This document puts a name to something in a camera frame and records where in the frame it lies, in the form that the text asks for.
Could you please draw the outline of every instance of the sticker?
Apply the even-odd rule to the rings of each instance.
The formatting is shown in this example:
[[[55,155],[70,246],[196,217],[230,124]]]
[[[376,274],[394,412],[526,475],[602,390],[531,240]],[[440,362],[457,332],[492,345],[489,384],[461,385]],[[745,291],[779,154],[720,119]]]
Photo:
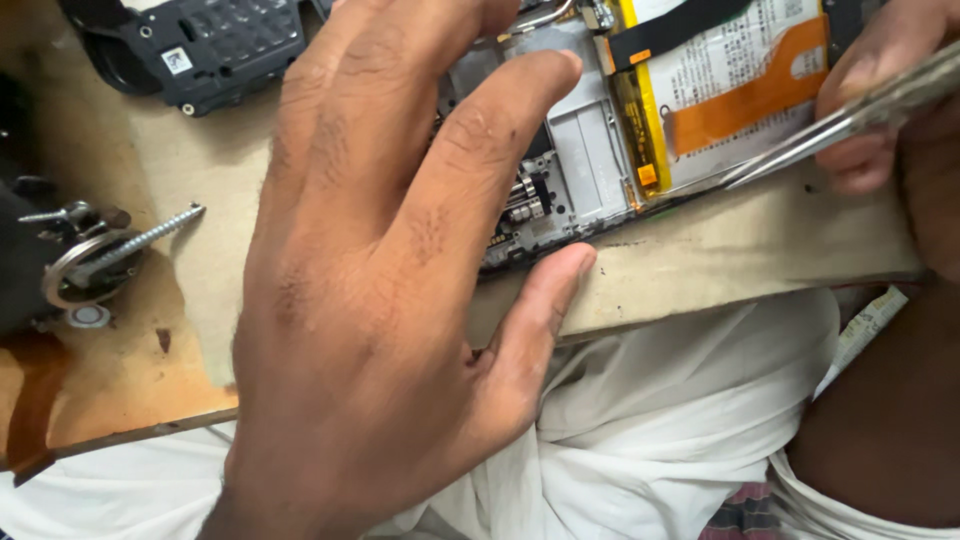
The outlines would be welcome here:
[[[170,49],[160,55],[160,57],[163,58],[163,63],[167,64],[167,69],[170,70],[170,73],[174,75],[179,75],[184,71],[193,69],[193,63],[190,62],[190,57],[186,56],[186,51],[183,50],[183,47]]]
[[[650,58],[650,54],[651,54],[650,49],[636,53],[635,55],[630,57],[630,65],[641,63],[642,61],[647,60],[648,58]]]
[[[636,170],[636,173],[640,177],[640,185],[650,185],[657,183],[657,171],[654,169],[653,163],[649,165],[644,165]]]

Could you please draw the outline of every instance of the metal ring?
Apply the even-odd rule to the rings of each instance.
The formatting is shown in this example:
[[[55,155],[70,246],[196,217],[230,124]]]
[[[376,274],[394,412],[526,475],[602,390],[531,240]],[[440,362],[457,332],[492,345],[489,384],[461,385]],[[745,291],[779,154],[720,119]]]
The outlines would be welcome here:
[[[43,282],[40,290],[46,297],[47,302],[64,309],[76,309],[77,307],[93,306],[98,302],[112,297],[120,290],[120,287],[97,298],[84,300],[83,302],[69,302],[60,297],[60,284],[66,278],[66,275],[83,262],[85,258],[118,240],[126,241],[138,234],[138,231],[132,230],[108,231],[70,248],[70,251],[66,252],[63,257],[57,259],[57,262],[51,264],[50,267],[47,268],[47,271],[43,273]]]

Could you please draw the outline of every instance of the tweezers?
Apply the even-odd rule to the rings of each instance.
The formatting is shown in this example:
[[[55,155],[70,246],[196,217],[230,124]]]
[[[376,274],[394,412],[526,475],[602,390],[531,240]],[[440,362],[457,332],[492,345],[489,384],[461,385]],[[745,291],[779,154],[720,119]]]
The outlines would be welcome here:
[[[769,151],[721,173],[662,193],[654,199],[674,208],[690,199],[753,182],[854,135],[878,127],[902,127],[917,109],[960,89],[960,41],[915,68],[854,99],[830,116]]]

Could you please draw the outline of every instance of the knuckle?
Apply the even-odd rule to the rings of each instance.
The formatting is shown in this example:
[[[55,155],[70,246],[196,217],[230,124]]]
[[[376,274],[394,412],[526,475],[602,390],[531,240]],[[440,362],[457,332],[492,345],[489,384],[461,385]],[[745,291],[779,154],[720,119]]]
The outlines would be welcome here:
[[[306,265],[298,257],[286,257],[274,271],[271,306],[276,321],[282,328],[290,328],[302,320],[310,304],[310,281]]]
[[[393,23],[386,23],[356,39],[344,53],[340,75],[352,81],[347,91],[362,92],[369,86],[381,94],[390,91],[409,76],[404,59],[405,31]]]
[[[316,103],[321,92],[329,88],[331,71],[322,62],[300,58],[287,69],[280,92],[280,109],[302,111]]]
[[[503,124],[498,111],[467,100],[446,120],[434,147],[455,170],[474,170],[477,160],[496,165],[508,157],[504,138],[516,136],[516,131],[511,131],[505,137]]]
[[[444,207],[409,209],[410,254],[419,266],[444,252],[446,234],[450,229],[449,211]]]
[[[319,189],[337,187],[348,167],[347,120],[333,108],[321,111],[311,143],[313,166],[311,185]]]

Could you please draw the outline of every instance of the wooden board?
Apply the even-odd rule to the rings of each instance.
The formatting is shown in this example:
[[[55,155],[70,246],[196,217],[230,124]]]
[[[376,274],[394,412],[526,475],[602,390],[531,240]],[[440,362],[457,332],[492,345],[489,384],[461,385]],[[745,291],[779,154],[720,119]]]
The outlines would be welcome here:
[[[220,385],[232,378],[230,340],[270,157],[277,87],[241,108],[188,118],[106,86],[62,21],[57,30],[44,16],[51,37],[35,46],[36,61],[20,63],[40,103],[51,177],[68,198],[127,209],[141,230],[191,201],[209,207],[198,227],[156,246],[112,305],[115,329],[59,331],[77,359],[48,442],[64,455],[230,418],[236,396]],[[567,340],[921,269],[892,189],[838,197],[810,163],[596,244],[597,265],[564,323]],[[517,273],[478,287],[471,342],[486,343],[521,282]],[[157,329],[171,333],[167,353]],[[21,383],[10,357],[0,353],[0,443]]]

